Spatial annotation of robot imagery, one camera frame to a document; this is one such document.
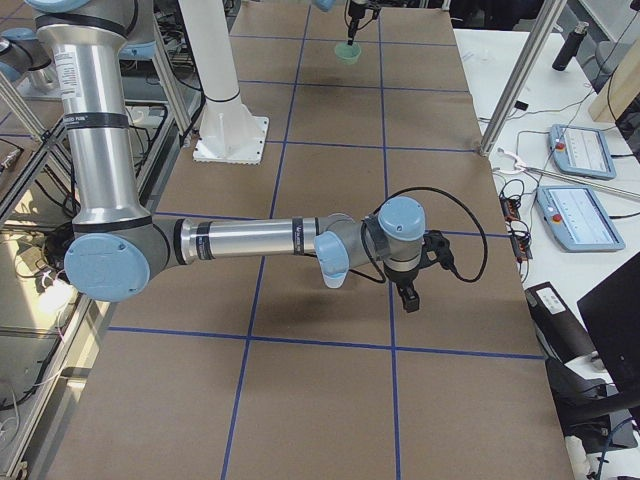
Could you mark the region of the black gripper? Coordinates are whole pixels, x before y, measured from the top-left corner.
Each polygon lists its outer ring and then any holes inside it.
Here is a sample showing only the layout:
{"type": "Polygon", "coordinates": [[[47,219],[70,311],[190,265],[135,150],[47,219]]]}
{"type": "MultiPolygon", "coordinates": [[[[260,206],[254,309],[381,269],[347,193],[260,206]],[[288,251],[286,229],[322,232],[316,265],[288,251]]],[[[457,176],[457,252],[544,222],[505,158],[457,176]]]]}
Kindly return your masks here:
{"type": "Polygon", "coordinates": [[[456,267],[450,241],[440,230],[430,230],[425,233],[418,249],[414,246],[410,253],[412,257],[408,260],[388,257],[383,261],[383,265],[386,277],[395,283],[404,311],[414,313],[420,309],[420,297],[413,287],[419,272],[434,264],[439,264],[444,270],[452,273],[456,272],[456,267]]]}
{"type": "Polygon", "coordinates": [[[369,8],[368,0],[350,0],[347,7],[347,15],[350,19],[347,31],[347,44],[353,45],[359,28],[359,21],[365,17],[369,8]]]}

